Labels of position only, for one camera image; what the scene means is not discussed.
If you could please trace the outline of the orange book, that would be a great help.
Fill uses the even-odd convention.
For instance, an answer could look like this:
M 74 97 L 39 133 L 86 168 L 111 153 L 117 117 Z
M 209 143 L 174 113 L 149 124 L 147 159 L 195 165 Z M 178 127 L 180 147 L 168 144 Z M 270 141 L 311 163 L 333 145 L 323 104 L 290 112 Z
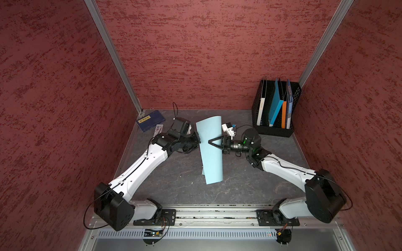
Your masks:
M 282 104 L 282 119 L 281 119 L 281 128 L 282 129 L 286 129 L 286 121 L 287 121 L 286 115 L 287 115 L 287 101 L 283 101 L 283 104 Z

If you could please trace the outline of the light blue rectangular paper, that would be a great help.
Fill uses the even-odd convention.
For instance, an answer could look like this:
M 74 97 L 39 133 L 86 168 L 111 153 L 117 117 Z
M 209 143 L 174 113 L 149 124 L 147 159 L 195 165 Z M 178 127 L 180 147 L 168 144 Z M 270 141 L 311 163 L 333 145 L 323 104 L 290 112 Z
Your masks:
M 223 154 L 208 144 L 210 139 L 222 136 L 222 117 L 214 116 L 196 123 L 200 136 L 200 151 L 203 164 L 203 175 L 206 184 L 214 184 L 223 180 Z

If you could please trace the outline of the aluminium corner post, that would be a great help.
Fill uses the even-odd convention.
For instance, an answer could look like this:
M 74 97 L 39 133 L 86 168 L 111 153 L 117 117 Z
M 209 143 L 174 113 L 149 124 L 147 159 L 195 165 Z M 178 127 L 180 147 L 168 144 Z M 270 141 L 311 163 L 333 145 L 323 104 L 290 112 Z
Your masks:
M 112 38 L 110 36 L 110 33 L 107 30 L 106 24 L 105 24 L 105 22 L 104 22 L 104 20 L 102 18 L 102 15 L 101 15 L 100 10 L 99 10 L 99 8 L 97 6 L 97 3 L 94 0 L 85 0 L 84 2 L 85 2 L 86 6 L 87 6 L 87 8 L 88 8 L 88 10 L 90 12 L 90 15 L 91 15 L 96 27 L 97 27 L 97 30 L 98 30 L 101 38 L 102 38 L 102 40 L 103 40 L 103 42 L 104 42 L 104 44 L 105 44 L 105 46 L 106 46 L 111 58 L 112 58 L 112 61 L 113 61 L 114 65 L 115 65 L 115 67 L 116 67 L 116 69 L 117 69 L 117 71 L 118 71 L 118 73 L 120 75 L 120 78 L 121 78 L 121 80 L 122 80 L 122 82 L 123 82 L 128 94 L 129 94 L 129 97 L 130 97 L 133 105 L 135 106 L 135 109 L 136 109 L 136 111 L 138 113 L 138 118 L 139 118 L 142 115 L 144 115 L 143 107 L 140 104 L 139 98 L 137 97 L 137 95 L 136 95 L 136 93 L 134 91 L 134 88 L 133 88 L 133 86 L 131 84 L 129 76 L 128 76 L 128 74 L 127 74 L 127 72 L 125 70 L 125 67 L 123 65 L 123 62 L 122 62 L 122 60 L 121 60 L 121 58 L 120 58 L 120 56 L 118 54 L 118 51 L 117 51 L 117 49 L 116 49 L 116 47 L 115 47 L 115 45 L 113 43 L 113 40 L 112 40 Z
M 342 23 L 343 19 L 345 18 L 346 14 L 348 13 L 353 2 L 354 2 L 354 0 L 340 1 L 339 5 L 338 5 L 334 15 L 332 16 L 327 28 L 325 29 L 317 47 L 315 48 L 307 66 L 305 67 L 303 73 L 301 74 L 301 76 L 299 78 L 298 82 L 299 82 L 300 87 L 303 87 L 306 84 L 309 76 L 313 72 L 315 66 L 317 65 L 321 56 L 325 52 L 329 43 L 331 42 L 333 36 L 335 35 L 340 24 Z

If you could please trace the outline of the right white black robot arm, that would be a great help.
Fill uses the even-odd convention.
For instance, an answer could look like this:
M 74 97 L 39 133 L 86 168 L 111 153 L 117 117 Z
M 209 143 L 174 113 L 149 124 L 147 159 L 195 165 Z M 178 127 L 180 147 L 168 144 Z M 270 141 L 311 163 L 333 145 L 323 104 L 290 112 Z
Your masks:
M 283 225 L 286 220 L 304 217 L 330 223 L 347 203 L 346 193 L 327 170 L 315 171 L 279 158 L 262 147 L 261 137 L 255 129 L 247 129 L 240 141 L 221 136 L 210 139 L 208 143 L 222 150 L 223 154 L 245 154 L 254 168 L 274 174 L 304 192 L 302 197 L 280 200 L 270 210 L 278 225 Z

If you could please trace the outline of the aluminium front rail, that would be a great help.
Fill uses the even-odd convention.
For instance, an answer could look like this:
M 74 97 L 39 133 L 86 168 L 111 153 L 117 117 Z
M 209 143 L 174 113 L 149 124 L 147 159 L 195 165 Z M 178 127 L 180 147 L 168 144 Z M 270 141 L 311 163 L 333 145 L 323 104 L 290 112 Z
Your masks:
M 81 251 L 353 251 L 355 246 L 339 217 L 331 223 L 300 218 L 286 227 L 289 242 L 279 227 L 261 226 L 260 210 L 269 205 L 172 206 L 169 224 L 159 237 L 146 237 L 146 227 L 130 224 L 116 232 L 95 216 Z

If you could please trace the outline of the right aluminium corner post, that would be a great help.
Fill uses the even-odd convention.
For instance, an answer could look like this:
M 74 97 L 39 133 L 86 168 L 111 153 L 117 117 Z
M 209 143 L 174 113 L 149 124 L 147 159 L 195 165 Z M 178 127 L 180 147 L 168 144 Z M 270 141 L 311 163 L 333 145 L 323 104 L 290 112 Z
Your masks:
M 305 67 L 303 73 L 301 74 L 301 76 L 299 78 L 298 82 L 299 82 L 300 87 L 303 87 L 306 84 L 309 76 L 313 72 L 315 66 L 317 65 L 321 56 L 325 52 L 329 43 L 331 42 L 333 36 L 335 35 L 340 24 L 342 23 L 343 19 L 345 18 L 346 14 L 348 13 L 353 2 L 354 2 L 354 0 L 340 1 L 339 5 L 338 5 L 334 15 L 332 16 L 327 28 L 325 29 L 317 47 L 315 48 L 307 66 Z

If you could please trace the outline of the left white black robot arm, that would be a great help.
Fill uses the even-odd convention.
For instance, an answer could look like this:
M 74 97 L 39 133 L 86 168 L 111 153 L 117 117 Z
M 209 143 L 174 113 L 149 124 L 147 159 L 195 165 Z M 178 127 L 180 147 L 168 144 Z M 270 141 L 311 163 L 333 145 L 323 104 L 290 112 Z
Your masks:
M 151 138 L 146 151 L 120 176 L 108 184 L 99 183 L 94 190 L 94 212 L 115 231 L 125 228 L 130 221 L 155 218 L 160 206 L 147 199 L 130 203 L 139 186 L 166 161 L 172 153 L 189 153 L 201 143 L 197 132 L 170 135 L 160 133 Z

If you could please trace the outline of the black mesh file organizer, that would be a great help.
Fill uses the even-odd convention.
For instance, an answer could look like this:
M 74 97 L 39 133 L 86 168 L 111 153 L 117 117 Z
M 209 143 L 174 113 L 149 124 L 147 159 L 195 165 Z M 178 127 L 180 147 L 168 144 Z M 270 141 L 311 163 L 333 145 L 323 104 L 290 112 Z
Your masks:
M 256 125 L 260 97 L 261 97 L 262 80 L 259 83 L 258 90 L 255 95 L 255 99 L 254 99 L 254 102 L 253 102 L 253 105 L 251 108 L 252 124 L 257 129 L 258 133 L 260 133 L 260 134 L 289 138 L 294 132 L 292 117 L 291 117 L 290 129 L 282 129 L 281 128 L 282 107 L 277 115 L 274 126 L 272 126 L 272 127 L 269 126 L 269 111 L 270 111 L 273 92 L 274 92 L 275 80 L 274 81 L 266 80 L 266 81 L 267 81 L 267 92 L 266 92 L 266 98 L 265 98 L 265 103 L 264 103 L 264 110 L 263 110 L 264 113 L 262 116 L 262 124 Z M 287 101 L 287 81 L 281 80 L 281 82 L 282 82 L 283 89 L 284 89 L 284 101 Z M 292 92 L 293 92 L 293 110 L 292 110 L 292 115 L 293 115 L 296 105 L 298 103 L 298 100 L 301 96 L 301 87 L 296 82 L 291 82 L 291 87 L 292 87 Z

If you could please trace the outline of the blue patterned book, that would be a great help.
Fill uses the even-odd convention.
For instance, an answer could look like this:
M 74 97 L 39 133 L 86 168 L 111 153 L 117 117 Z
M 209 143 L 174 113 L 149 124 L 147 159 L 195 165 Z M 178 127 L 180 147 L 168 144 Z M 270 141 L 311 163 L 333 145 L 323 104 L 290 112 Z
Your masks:
M 291 127 L 291 117 L 293 110 L 293 92 L 290 80 L 287 80 L 287 111 L 286 111 L 286 129 Z

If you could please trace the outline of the teal book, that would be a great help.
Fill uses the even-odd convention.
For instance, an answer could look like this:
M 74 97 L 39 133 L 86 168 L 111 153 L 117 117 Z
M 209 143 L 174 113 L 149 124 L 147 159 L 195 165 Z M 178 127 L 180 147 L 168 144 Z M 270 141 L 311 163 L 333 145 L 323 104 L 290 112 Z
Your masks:
M 271 102 L 271 107 L 269 111 L 269 126 L 274 126 L 277 115 L 284 102 L 284 89 L 280 79 L 275 80 L 274 92 Z

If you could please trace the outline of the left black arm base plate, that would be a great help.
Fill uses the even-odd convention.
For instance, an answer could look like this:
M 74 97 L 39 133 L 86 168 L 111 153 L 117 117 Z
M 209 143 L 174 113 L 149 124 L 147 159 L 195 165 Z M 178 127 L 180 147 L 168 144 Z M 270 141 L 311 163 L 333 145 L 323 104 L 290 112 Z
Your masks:
M 134 220 L 133 225 L 135 226 L 160 226 L 164 227 L 165 225 L 174 226 L 176 219 L 176 210 L 175 209 L 157 209 L 154 216 L 149 219 L 141 219 Z

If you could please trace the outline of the dark blue box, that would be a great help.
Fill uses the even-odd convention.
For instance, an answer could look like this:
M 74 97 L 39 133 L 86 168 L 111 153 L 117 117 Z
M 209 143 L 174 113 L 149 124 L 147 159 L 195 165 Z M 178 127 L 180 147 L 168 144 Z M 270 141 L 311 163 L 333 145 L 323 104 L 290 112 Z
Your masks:
M 146 132 L 164 121 L 165 117 L 158 110 L 155 110 L 143 118 L 138 119 L 136 124 L 142 132 Z

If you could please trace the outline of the left aluminium corner post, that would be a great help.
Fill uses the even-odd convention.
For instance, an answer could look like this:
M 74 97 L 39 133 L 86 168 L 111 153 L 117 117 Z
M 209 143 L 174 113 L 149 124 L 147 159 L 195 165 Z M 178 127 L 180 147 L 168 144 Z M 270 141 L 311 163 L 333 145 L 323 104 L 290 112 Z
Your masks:
M 102 40 L 103 40 L 103 42 L 104 42 L 104 44 L 105 44 L 105 46 L 106 46 L 111 58 L 112 58 L 112 61 L 113 61 L 114 65 L 115 65 L 115 67 L 116 67 L 116 69 L 117 69 L 117 71 L 118 71 L 118 73 L 120 75 L 120 78 L 121 78 L 121 80 L 122 80 L 122 82 L 123 82 L 128 94 L 129 94 L 129 97 L 130 97 L 133 105 L 135 106 L 135 109 L 136 109 L 136 111 L 138 113 L 138 118 L 139 118 L 142 115 L 144 115 L 143 107 L 140 104 L 139 98 L 137 97 L 137 95 L 136 95 L 136 93 L 134 91 L 134 88 L 133 88 L 133 86 L 131 84 L 129 76 L 128 76 L 128 74 L 127 74 L 127 72 L 125 70 L 125 67 L 123 65 L 123 62 L 122 62 L 122 60 L 121 60 L 121 58 L 120 58 L 120 56 L 118 54 L 118 51 L 117 51 L 117 49 L 116 49 L 116 47 L 115 47 L 115 45 L 113 43 L 113 40 L 112 40 L 112 38 L 110 36 L 110 33 L 107 30 L 106 24 L 105 24 L 105 22 L 104 22 L 104 20 L 102 18 L 102 15 L 101 15 L 100 10 L 99 10 L 99 8 L 97 6 L 97 3 L 94 0 L 85 0 L 84 2 L 85 2 L 86 6 L 87 6 L 87 8 L 88 8 L 88 10 L 90 12 L 90 15 L 91 15 L 96 27 L 97 27 L 97 30 L 98 30 L 101 38 L 102 38 Z

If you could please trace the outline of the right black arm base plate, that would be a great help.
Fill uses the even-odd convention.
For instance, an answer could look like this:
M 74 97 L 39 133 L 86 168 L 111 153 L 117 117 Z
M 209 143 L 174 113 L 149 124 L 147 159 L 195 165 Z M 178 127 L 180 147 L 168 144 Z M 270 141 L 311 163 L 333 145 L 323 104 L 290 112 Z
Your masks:
M 299 227 L 297 218 L 286 218 L 279 210 L 256 210 L 257 221 L 260 227 Z

